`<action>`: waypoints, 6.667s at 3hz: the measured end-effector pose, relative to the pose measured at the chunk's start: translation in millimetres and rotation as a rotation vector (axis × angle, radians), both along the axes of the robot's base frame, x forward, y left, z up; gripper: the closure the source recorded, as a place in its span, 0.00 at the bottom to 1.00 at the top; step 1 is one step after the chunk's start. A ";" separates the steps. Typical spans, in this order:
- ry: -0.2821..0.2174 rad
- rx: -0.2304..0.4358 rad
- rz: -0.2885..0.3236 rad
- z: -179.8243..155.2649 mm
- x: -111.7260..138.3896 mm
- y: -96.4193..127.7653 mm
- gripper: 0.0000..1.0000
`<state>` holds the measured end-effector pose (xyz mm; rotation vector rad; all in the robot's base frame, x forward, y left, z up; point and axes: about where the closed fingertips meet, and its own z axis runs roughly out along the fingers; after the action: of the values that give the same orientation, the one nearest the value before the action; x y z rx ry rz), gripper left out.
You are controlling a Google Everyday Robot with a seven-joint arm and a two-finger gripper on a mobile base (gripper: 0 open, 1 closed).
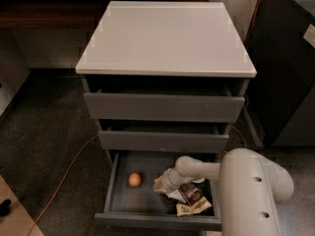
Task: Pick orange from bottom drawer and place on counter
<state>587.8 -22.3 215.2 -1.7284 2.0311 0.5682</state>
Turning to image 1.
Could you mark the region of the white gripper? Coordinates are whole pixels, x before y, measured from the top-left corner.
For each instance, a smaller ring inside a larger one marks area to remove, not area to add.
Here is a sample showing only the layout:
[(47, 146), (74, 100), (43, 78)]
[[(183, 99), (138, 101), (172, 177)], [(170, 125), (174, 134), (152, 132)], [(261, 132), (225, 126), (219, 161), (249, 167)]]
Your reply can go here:
[(177, 190), (185, 182), (185, 177), (180, 175), (174, 168), (168, 168), (162, 174), (162, 177), (159, 176), (154, 182), (154, 191), (165, 194)]

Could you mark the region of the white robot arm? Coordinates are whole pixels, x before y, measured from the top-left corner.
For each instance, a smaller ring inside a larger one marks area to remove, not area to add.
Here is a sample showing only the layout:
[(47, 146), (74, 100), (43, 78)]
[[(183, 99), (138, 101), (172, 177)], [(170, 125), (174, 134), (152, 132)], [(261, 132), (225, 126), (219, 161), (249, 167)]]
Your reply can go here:
[(294, 191), (282, 166), (247, 148), (231, 150), (219, 163), (181, 156), (155, 180), (154, 190), (169, 194), (205, 179), (219, 183), (222, 236), (282, 236), (276, 205)]

